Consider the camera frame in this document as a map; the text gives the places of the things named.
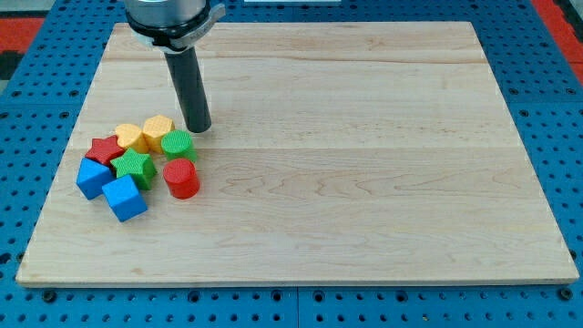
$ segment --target wood grain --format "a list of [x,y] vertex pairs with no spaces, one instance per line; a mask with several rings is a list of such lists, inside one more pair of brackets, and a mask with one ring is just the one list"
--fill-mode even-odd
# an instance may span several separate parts
[[[201,190],[124,224],[75,187],[91,138],[184,128],[116,25],[17,280],[30,287],[567,283],[577,269],[468,23],[218,24],[197,45]],[[162,156],[153,154],[161,169]]]

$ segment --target green block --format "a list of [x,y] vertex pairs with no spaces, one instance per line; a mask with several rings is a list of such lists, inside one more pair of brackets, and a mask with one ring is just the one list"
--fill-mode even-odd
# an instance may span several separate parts
[[197,161],[197,151],[186,131],[174,130],[166,134],[162,138],[162,150],[168,160],[189,159],[193,163]]
[[111,164],[116,169],[118,179],[130,175],[139,189],[152,189],[150,182],[158,172],[149,154],[140,154],[134,149],[128,149],[123,156],[112,159]]

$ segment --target yellow hexagon block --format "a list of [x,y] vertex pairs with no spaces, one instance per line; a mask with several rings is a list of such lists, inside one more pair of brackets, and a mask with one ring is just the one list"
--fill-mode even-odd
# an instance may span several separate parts
[[148,143],[139,126],[134,124],[120,124],[116,127],[118,145],[123,149],[134,149],[138,153],[146,154],[149,151]]
[[174,130],[174,121],[163,115],[156,115],[153,118],[148,118],[144,122],[144,139],[148,143],[148,147],[158,154],[163,154],[161,142],[162,138],[170,131]]

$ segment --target pegboard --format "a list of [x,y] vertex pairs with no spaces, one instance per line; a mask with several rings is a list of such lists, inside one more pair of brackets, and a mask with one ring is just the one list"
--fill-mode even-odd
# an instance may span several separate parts
[[[228,22],[471,21],[582,271],[583,90],[528,1],[225,5]],[[14,281],[18,262],[111,28],[123,21],[123,4],[115,0],[57,0],[0,97],[0,326],[581,325],[580,282],[439,289],[21,288]]]

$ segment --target blue block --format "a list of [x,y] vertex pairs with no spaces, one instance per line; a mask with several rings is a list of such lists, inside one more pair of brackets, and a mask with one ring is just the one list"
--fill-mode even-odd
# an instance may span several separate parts
[[126,175],[103,186],[109,207],[123,222],[148,210],[146,202],[139,194],[136,183],[131,176]]
[[88,200],[101,195],[101,187],[113,181],[115,177],[111,170],[91,159],[81,159],[81,166],[77,173],[77,186]]

